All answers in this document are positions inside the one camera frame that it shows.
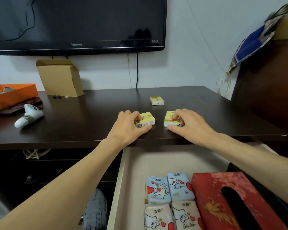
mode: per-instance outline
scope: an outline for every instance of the white wall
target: white wall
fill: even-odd
[[[216,81],[228,69],[241,41],[288,0],[188,2],[168,0],[165,50],[139,54],[139,88],[204,85],[216,92]],[[0,84],[36,83],[38,90],[44,90],[35,67],[39,58],[0,56]],[[135,54],[70,59],[80,66],[84,89],[135,88]],[[232,75],[232,89],[237,73],[238,69]]]

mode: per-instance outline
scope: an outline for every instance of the forearm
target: forearm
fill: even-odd
[[[288,158],[262,151],[218,133],[207,147],[288,203]]]
[[[119,142],[104,139],[94,151],[0,220],[0,230],[74,228],[113,159]]]

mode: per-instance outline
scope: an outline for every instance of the dark wooden desk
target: dark wooden desk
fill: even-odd
[[[46,149],[96,147],[107,137],[120,111],[151,112],[156,124],[132,146],[188,144],[163,127],[167,110],[196,111],[217,132],[241,141],[285,140],[287,133],[232,103],[204,86],[85,90],[80,97],[54,99],[39,92],[45,117],[20,130],[14,123],[22,113],[0,116],[0,149]],[[161,106],[152,106],[150,96],[160,95]]]

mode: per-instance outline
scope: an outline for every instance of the tv screen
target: tv screen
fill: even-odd
[[[0,0],[0,55],[165,48],[167,0]]]

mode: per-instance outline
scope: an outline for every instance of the hand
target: hand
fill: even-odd
[[[107,138],[118,140],[123,148],[136,141],[136,139],[152,128],[151,125],[137,128],[134,125],[134,119],[136,118],[138,120],[143,119],[138,111],[133,113],[131,113],[130,110],[125,112],[121,111]]]
[[[184,121],[184,126],[178,127],[169,125],[167,128],[172,132],[181,135],[191,143],[208,147],[208,144],[213,140],[213,137],[218,135],[218,133],[205,122],[203,117],[194,111],[177,109],[172,119],[176,120],[178,117]]]

